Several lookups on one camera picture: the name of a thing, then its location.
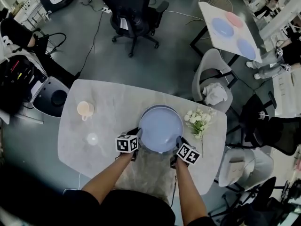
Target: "pink plate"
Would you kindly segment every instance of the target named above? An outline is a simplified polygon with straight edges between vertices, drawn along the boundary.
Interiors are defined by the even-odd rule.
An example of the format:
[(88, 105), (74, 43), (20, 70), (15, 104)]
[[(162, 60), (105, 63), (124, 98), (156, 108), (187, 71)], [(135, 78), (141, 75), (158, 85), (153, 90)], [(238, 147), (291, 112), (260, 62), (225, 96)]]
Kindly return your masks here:
[(244, 26), (240, 18), (236, 16), (234, 13), (226, 12), (226, 18), (237, 28), (242, 28)]

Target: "white marble table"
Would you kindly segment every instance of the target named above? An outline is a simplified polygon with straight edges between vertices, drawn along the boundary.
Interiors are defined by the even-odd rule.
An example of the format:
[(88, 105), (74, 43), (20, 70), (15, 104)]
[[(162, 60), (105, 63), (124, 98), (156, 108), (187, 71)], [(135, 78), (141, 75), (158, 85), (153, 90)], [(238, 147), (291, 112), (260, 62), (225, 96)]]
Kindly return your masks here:
[(226, 37), (223, 37), (222, 35), (220, 35), (218, 32), (216, 32), (215, 29), (213, 28), (213, 26), (211, 25), (211, 21), (215, 17), (219, 17), (219, 18), (224, 19), (225, 21), (228, 21), (228, 19), (226, 18), (226, 11), (224, 11), (220, 8), (211, 6), (210, 4), (208, 4), (206, 2), (199, 2), (198, 5), (202, 11), (204, 20), (206, 22), (206, 26), (207, 26), (208, 32), (210, 34), (210, 39), (211, 39), (212, 45), (215, 48), (222, 49), (222, 50), (231, 52), (236, 55), (244, 56), (237, 47), (237, 39), (242, 38), (242, 39), (247, 40), (251, 44), (251, 46), (254, 48), (254, 51), (256, 53), (255, 61), (257, 61), (259, 63), (262, 62), (259, 50), (254, 41), (254, 38), (253, 38), (247, 24), (245, 23), (245, 21), (243, 19), (241, 19), (241, 21), (244, 24), (243, 27), (241, 29), (238, 29), (237, 27), (233, 26), (234, 36), (230, 37), (230, 38), (226, 38)]
[[(95, 106), (94, 115), (86, 121), (77, 113), (77, 104), (82, 100)], [(103, 81), (76, 80), (68, 94), (60, 121), (59, 159), (87, 177), (94, 177), (118, 156), (115, 137), (137, 127), (142, 113), (156, 104), (173, 107), (181, 118), (198, 105), (204, 112), (209, 109), (153, 90)], [(216, 111), (211, 122), (204, 136), (204, 158), (200, 158), (196, 165), (189, 166), (200, 194), (206, 194), (214, 181), (226, 139), (226, 115)], [(91, 132), (98, 136), (99, 142), (95, 146), (87, 142), (87, 135)], [(194, 138), (186, 125), (183, 136), (201, 152), (201, 142)], [(141, 149), (136, 162), (130, 162), (116, 187), (157, 196), (169, 195), (175, 175), (175, 170), (169, 168), (170, 158), (171, 155)]]

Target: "plate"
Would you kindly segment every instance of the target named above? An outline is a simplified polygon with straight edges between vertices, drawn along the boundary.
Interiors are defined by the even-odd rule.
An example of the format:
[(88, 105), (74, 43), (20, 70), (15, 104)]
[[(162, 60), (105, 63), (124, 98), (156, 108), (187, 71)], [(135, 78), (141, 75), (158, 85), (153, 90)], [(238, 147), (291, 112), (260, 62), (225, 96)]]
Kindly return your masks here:
[(243, 56), (250, 60), (255, 60), (256, 53), (252, 45), (245, 39), (237, 40), (237, 47)]
[(163, 153), (172, 150), (178, 136), (183, 135), (183, 123), (177, 112), (165, 105), (149, 108), (139, 122), (142, 143), (152, 151)]
[(226, 12), (226, 18), (237, 28), (242, 28), (244, 26), (244, 23), (241, 21), (241, 19), (234, 13)]
[(224, 37), (232, 37), (234, 35), (233, 27), (224, 19), (215, 17), (212, 19), (212, 27)]

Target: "ceramic mug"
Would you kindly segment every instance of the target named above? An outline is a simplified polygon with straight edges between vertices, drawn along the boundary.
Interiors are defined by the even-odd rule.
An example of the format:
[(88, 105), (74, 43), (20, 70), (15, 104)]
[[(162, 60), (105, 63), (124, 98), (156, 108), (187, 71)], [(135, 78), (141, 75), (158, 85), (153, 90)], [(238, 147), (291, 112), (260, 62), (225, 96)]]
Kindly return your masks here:
[(88, 117), (93, 115), (94, 106), (87, 101), (81, 101), (77, 106), (77, 112), (81, 115), (82, 120), (86, 121)]

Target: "concrete floor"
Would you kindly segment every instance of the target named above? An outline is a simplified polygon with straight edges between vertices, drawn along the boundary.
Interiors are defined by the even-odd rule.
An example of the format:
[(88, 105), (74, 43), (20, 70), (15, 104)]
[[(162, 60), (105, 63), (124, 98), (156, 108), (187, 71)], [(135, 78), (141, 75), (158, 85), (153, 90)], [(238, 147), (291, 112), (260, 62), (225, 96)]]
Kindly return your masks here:
[[(170, 11), (202, 17), (198, 0), (167, 1), (170, 3), (168, 8)], [(59, 51), (53, 54), (53, 58), (72, 74), (76, 74), (84, 64), (101, 15), (100, 12), (94, 12), (91, 7), (83, 6), (80, 2), (86, 3), (87, 0), (74, 0), (68, 7), (53, 14), (51, 21), (42, 27), (45, 33), (63, 32), (67, 35), (66, 42), (59, 48)], [(245, 7), (241, 7), (241, 0), (231, 0), (231, 2), (234, 12), (248, 21), (257, 46), (264, 53), (264, 48), (261, 47), (263, 42), (258, 35), (252, 15)], [(104, 6), (101, 0), (93, 0), (92, 5), (96, 10)], [(129, 58), (127, 55), (131, 46), (130, 39), (120, 38), (116, 43), (111, 41), (115, 31), (110, 25), (110, 16), (103, 14), (100, 31), (95, 39), (95, 48), (87, 59), (80, 78), (117, 82), (190, 98), (193, 70), (200, 63), (201, 58), (189, 47), (189, 44), (204, 27), (204, 23), (196, 21), (185, 25), (193, 18), (166, 12), (155, 34), (160, 47), (154, 49), (152, 42), (139, 38), (134, 57)], [(53, 41), (58, 44), (61, 38), (57, 36), (53, 38)], [(210, 40), (201, 40), (197, 46), (205, 52), (212, 45)], [(233, 56), (224, 51), (222, 55), (226, 62)], [(253, 78), (255, 72), (245, 66), (246, 61), (246, 58), (240, 57), (232, 69), (240, 79), (252, 88), (256, 88), (263, 81), (256, 81)], [(269, 90), (273, 90), (271, 81), (256, 91), (264, 103), (268, 101)], [(241, 81), (238, 81), (231, 91), (234, 98), (232, 106), (240, 113), (242, 105), (247, 102), (253, 92)], [(27, 111), (27, 113), (41, 117), (44, 125), (18, 118), (13, 118), (8, 126), (5, 125), (3, 144), (6, 160), (24, 168), (57, 190), (78, 188), (78, 172), (60, 162), (57, 157), (59, 119), (41, 115), (37, 111)], [(237, 125), (237, 119), (231, 113), (227, 113), (227, 116), (229, 130)], [(235, 142), (239, 134), (239, 132), (233, 134), (227, 138), (227, 141)], [(88, 180), (87, 177), (81, 175), (81, 186)], [(208, 211), (224, 204), (221, 196), (225, 192), (230, 193), (233, 198), (232, 192), (213, 183), (210, 191), (204, 195)], [(173, 209), (177, 217), (176, 224), (182, 225), (178, 198), (175, 198)]]

